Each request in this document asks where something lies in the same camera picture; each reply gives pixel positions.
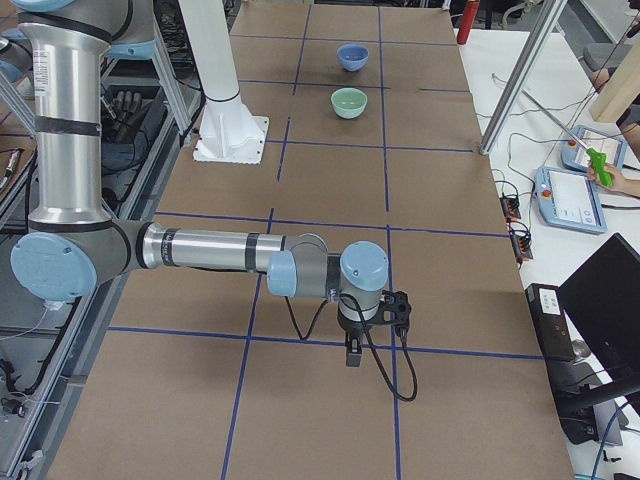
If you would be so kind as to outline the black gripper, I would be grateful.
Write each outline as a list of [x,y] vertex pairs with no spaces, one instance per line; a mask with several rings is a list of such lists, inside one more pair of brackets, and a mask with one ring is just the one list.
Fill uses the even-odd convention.
[[337,320],[339,326],[345,332],[345,365],[347,367],[357,368],[361,365],[362,341],[366,328],[360,320],[355,321],[349,319],[341,310],[338,310]]

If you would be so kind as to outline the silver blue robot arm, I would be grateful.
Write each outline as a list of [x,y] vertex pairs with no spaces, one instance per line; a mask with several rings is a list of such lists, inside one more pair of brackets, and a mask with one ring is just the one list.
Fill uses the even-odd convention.
[[33,295],[69,301],[136,269],[160,266],[262,273],[285,298],[336,302],[346,363],[359,365],[370,329],[384,320],[388,259],[359,241],[340,253],[318,236],[165,228],[112,217],[101,195],[101,73],[126,48],[149,58],[149,1],[21,1],[20,30],[32,46],[39,203],[12,249],[11,268]]

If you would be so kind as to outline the person hand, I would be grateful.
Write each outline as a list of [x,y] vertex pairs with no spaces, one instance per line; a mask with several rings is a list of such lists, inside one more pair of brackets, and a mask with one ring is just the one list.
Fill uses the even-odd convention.
[[608,173],[610,178],[609,185],[605,185],[601,179],[599,174],[593,169],[589,168],[587,171],[587,176],[590,180],[594,181],[596,184],[603,186],[604,188],[622,193],[625,195],[636,195],[639,184],[635,180],[627,179],[620,170],[612,167],[610,165],[605,166],[605,171]]

